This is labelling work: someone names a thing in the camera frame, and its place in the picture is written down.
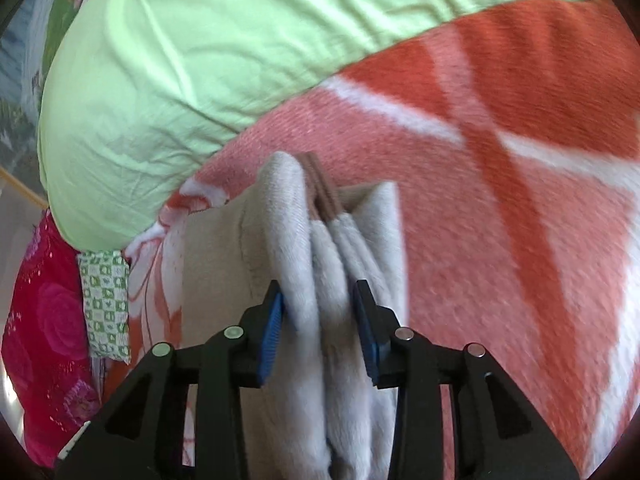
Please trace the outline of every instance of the orange and white patterned fabric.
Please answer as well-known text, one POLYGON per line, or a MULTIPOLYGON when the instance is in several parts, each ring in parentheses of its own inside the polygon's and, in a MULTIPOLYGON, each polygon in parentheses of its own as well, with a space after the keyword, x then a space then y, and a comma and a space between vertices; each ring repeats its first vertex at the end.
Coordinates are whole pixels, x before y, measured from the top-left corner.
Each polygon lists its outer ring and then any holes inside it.
POLYGON ((338 186, 399 184, 411 326, 486 345, 586 478, 640 401, 639 75, 610 0, 524 0, 284 103, 127 248, 134 364, 180 344, 188 213, 237 196, 275 150, 314 151, 338 186))

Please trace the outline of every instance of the screw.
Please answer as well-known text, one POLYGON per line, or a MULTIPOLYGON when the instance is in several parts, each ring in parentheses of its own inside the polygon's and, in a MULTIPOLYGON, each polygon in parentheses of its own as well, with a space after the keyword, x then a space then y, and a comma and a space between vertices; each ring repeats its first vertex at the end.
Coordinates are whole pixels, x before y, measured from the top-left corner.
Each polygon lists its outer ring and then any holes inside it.
POLYGON ((486 354, 486 348, 482 346, 480 343, 471 343, 468 347, 466 347, 466 351, 469 352, 473 357, 482 357, 486 354))
POLYGON ((411 341, 414 338, 414 331, 405 326, 396 329, 396 337, 402 341, 411 341))
POLYGON ((228 326, 225 328, 225 337, 227 339, 240 339, 244 334, 241 326, 228 326))
POLYGON ((158 343, 151 349, 151 352, 156 357, 164 357, 165 355, 169 355, 170 351, 171 345, 169 345, 168 343, 158 343))

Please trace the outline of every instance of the beige cloth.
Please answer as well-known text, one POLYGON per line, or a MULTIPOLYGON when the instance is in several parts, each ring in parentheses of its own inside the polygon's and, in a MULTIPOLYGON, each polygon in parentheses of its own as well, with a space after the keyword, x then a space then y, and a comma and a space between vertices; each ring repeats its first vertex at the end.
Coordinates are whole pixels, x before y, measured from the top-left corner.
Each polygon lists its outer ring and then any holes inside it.
POLYGON ((242 391, 251 478, 383 480, 396 395, 366 376, 350 293, 368 280, 406 323, 397 188, 336 191, 314 156, 299 158, 275 153, 241 196, 190 216, 183 345, 237 323, 278 280, 286 316, 274 369, 261 390, 242 391))

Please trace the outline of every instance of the white floor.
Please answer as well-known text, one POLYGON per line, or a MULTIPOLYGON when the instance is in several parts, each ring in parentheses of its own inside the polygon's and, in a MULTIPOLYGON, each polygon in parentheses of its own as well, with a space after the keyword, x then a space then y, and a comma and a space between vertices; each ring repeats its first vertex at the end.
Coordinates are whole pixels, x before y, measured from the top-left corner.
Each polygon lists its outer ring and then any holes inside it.
MULTIPOLYGON (((15 277, 42 210, 0 178, 0 342, 14 293, 15 277)), ((22 408, 0 356, 0 412, 22 439, 22 408)))

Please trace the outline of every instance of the green and white checkered pillow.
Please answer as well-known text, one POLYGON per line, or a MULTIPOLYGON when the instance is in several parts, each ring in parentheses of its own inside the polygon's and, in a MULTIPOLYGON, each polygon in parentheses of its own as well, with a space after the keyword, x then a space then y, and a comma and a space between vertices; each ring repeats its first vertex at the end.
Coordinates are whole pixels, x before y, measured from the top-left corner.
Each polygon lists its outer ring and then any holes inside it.
POLYGON ((91 357, 127 364, 129 349, 129 266, 120 251, 78 254, 84 319, 91 357))

